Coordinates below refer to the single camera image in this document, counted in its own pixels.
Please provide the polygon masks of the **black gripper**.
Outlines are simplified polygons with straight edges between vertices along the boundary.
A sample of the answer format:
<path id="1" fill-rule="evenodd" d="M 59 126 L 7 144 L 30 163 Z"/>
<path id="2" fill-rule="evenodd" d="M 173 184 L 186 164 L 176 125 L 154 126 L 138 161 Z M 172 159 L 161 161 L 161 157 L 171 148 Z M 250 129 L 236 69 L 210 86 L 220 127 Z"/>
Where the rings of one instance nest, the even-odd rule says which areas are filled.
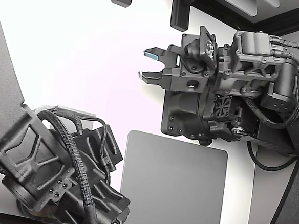
<path id="1" fill-rule="evenodd" d="M 184 92 L 203 92 L 211 77 L 217 72 L 217 43 L 214 35 L 184 35 L 181 46 L 169 45 L 166 50 L 153 47 L 143 51 L 148 58 L 164 64 L 166 68 L 176 67 L 177 57 L 179 75 L 173 78 L 172 74 L 159 72 L 139 71 L 139 78 L 146 84 L 157 85 L 163 89 Z"/>

